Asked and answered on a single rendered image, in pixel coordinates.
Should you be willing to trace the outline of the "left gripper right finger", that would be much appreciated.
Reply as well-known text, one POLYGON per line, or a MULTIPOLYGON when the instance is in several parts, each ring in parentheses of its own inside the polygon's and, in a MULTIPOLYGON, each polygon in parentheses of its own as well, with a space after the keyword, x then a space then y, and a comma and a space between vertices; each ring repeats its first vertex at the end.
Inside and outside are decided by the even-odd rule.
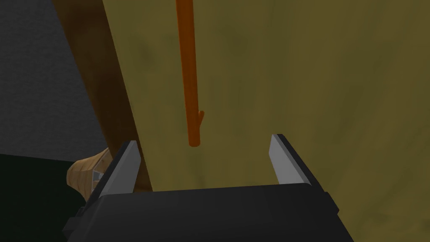
POLYGON ((307 183, 324 192, 316 177, 283 134, 271 136, 269 157, 279 184, 307 183))

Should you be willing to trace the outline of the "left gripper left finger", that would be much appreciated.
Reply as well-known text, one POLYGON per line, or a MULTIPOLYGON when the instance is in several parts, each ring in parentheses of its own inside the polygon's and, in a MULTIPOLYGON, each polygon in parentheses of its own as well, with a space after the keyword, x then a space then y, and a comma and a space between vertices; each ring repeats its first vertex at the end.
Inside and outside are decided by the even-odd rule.
POLYGON ((88 200, 97 200, 104 195, 133 192, 140 163, 137 141, 124 142, 106 169, 102 168, 101 161, 98 161, 90 170, 91 194, 88 200))

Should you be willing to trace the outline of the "brown wooden cupboard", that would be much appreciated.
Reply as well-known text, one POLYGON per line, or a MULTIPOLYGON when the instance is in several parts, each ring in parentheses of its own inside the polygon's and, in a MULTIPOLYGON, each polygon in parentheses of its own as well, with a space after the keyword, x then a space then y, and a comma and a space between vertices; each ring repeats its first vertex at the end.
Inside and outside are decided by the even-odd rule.
POLYGON ((125 141, 139 138, 103 1, 52 3, 107 144, 107 149, 74 162, 67 171, 67 185, 88 200, 94 165, 107 168, 125 141))

